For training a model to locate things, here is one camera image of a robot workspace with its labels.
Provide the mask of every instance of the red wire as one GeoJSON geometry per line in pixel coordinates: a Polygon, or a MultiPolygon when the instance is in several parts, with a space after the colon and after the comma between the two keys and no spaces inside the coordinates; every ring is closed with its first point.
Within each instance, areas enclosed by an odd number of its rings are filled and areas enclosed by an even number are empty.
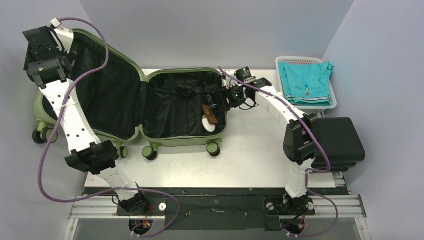
{"type": "Polygon", "coordinates": [[[145,217],[145,219],[144,219],[144,223],[145,223],[145,224],[147,224],[147,217],[149,216],[149,214],[153,213],[153,206],[152,206],[152,205],[150,205],[148,208],[149,208],[150,210],[148,211],[148,214],[146,214],[146,217],[145,217]]]}
{"type": "Polygon", "coordinates": [[[306,213],[303,214],[302,221],[299,222],[299,225],[302,224],[305,221],[306,213]]]}

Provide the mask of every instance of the folded clothing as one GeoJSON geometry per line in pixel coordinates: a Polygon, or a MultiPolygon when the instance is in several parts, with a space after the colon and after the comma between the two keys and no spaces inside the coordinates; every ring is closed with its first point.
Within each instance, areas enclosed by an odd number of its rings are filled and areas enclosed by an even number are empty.
{"type": "Polygon", "coordinates": [[[329,106],[330,77],[334,65],[327,61],[315,64],[278,63],[284,98],[291,104],[329,106]]]}

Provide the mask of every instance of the cable tie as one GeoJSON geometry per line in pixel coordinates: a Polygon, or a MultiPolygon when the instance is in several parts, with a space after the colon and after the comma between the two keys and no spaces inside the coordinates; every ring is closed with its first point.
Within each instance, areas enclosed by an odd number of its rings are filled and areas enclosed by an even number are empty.
{"type": "Polygon", "coordinates": [[[272,95],[271,99],[275,99],[276,97],[282,97],[282,96],[283,96],[283,93],[277,92],[277,94],[272,95]]]}

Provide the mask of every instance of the small bottle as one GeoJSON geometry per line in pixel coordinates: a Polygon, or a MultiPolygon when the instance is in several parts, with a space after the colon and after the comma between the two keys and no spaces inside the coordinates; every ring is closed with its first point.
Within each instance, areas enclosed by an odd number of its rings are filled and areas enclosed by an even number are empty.
{"type": "Polygon", "coordinates": [[[212,95],[210,95],[210,94],[206,95],[206,100],[207,100],[207,103],[210,106],[210,109],[212,109],[212,112],[214,114],[217,114],[218,113],[218,105],[215,104],[214,99],[212,98],[212,95]]]}

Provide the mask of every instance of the suitcase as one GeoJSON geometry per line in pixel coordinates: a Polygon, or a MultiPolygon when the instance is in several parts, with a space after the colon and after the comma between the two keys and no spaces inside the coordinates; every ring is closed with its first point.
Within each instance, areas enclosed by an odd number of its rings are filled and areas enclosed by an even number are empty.
{"type": "MultiPolygon", "coordinates": [[[[74,29],[69,53],[73,69],[70,79],[101,66],[105,48],[101,39],[88,31],[74,29]]],[[[141,68],[109,46],[107,66],[87,76],[76,86],[76,93],[87,120],[96,135],[112,140],[121,158],[128,156],[123,144],[141,134],[150,143],[142,155],[154,160],[158,148],[207,145],[211,156],[220,154],[220,143],[227,128],[227,113],[218,105],[218,125],[214,132],[203,127],[202,105],[206,95],[219,103],[222,75],[213,68],[164,69],[146,76],[141,68]]],[[[37,129],[34,142],[47,141],[57,116],[39,92],[34,104],[37,129]]]]}

